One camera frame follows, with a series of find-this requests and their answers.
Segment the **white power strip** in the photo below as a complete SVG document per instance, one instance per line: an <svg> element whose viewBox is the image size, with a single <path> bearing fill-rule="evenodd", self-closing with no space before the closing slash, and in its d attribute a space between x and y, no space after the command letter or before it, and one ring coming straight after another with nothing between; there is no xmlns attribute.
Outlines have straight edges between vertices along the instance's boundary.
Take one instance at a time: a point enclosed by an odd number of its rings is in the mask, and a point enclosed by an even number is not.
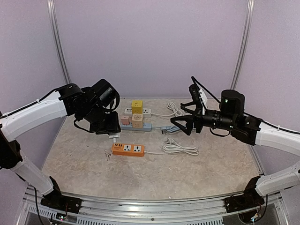
<svg viewBox="0 0 300 225"><path fill-rule="evenodd" d="M171 114L157 114L153 113L150 108L143 108L142 113L145 118L150 118L151 116L158 116L158 117L179 117L183 116L183 112L176 106L174 102L169 102L167 104L167 109L172 111Z"/></svg>

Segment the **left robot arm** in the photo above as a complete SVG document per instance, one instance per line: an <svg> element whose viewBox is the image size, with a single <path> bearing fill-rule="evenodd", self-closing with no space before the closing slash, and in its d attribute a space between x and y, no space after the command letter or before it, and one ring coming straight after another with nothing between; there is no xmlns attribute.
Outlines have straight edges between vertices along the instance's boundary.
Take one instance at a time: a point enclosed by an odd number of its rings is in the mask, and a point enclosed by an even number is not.
<svg viewBox="0 0 300 225"><path fill-rule="evenodd" d="M117 90L105 79L91 87L71 83L53 89L44 97L0 116L0 166L16 173L31 184L53 207L62 208L66 199L56 181L45 176L21 153L16 140L22 134L49 121L74 116L75 123L86 120L88 133L112 135L121 131L116 108Z"/></svg>

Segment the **yellow cube socket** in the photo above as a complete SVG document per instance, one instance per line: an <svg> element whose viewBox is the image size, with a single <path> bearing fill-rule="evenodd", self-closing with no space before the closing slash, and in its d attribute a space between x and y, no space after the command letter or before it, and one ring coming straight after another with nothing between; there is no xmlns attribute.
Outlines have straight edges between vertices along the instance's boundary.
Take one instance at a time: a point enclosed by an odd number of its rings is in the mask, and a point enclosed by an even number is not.
<svg viewBox="0 0 300 225"><path fill-rule="evenodd" d="M142 114L143 113L143 101L133 100L131 104L132 114Z"/></svg>

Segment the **orange power strip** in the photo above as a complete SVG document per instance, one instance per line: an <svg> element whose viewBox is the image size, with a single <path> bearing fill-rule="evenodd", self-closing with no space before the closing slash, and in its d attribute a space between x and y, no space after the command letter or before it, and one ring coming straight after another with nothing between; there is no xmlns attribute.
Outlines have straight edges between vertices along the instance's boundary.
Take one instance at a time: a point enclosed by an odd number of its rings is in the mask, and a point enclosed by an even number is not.
<svg viewBox="0 0 300 225"><path fill-rule="evenodd" d="M112 154L120 156L144 157L145 154L151 155L170 155L170 154L187 154L198 156L199 150L194 146L181 146L174 139L168 138L160 152L147 151L144 145L114 143L111 147Z"/></svg>

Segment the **beige cube socket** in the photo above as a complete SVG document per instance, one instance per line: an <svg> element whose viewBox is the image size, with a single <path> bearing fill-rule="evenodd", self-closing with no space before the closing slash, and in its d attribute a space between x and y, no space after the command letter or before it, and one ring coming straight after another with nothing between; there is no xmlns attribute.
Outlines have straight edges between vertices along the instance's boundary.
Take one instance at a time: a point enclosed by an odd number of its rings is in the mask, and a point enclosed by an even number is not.
<svg viewBox="0 0 300 225"><path fill-rule="evenodd" d="M133 128L143 128L143 114L133 114L131 123Z"/></svg>

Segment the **white charger with cable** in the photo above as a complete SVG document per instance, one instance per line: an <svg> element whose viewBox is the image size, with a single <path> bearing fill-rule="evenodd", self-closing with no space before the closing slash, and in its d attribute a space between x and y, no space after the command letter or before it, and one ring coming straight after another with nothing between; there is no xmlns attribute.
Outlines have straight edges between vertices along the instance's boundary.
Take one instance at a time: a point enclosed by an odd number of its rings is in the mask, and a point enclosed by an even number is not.
<svg viewBox="0 0 300 225"><path fill-rule="evenodd" d="M115 134L109 135L109 139L112 139L113 143L116 143L117 139L119 139L119 138L120 138L120 133L115 133ZM112 151L111 150L104 150L104 154L105 154L106 160L109 161L110 157L112 155Z"/></svg>

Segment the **pink plug adapter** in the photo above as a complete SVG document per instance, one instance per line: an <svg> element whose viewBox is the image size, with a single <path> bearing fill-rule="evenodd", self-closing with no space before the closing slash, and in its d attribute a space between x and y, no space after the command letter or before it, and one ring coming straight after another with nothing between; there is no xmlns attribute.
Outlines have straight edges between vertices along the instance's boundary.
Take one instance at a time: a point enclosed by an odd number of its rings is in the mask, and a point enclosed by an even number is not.
<svg viewBox="0 0 300 225"><path fill-rule="evenodd" d="M122 125L129 125L130 124L130 117L127 115L123 115L120 117L120 121L122 123Z"/></svg>

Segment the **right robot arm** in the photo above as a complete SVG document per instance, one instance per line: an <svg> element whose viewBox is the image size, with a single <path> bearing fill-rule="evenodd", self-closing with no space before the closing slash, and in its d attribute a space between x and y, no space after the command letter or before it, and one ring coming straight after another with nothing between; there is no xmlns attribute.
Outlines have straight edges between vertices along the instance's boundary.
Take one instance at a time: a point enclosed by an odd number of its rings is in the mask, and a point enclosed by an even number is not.
<svg viewBox="0 0 300 225"><path fill-rule="evenodd" d="M243 143L275 148L299 156L299 132L280 128L255 116L246 115L243 94L235 90L222 91L217 111L206 109L202 94L195 85L191 85L189 91L192 102L180 105L186 115L170 119L171 123L185 134L190 135L193 129L200 133L203 127L209 127L211 130L221 129L228 131L229 135ZM299 163L267 176L254 177L241 195L240 204L244 208L250 208L258 198L299 183Z"/></svg>

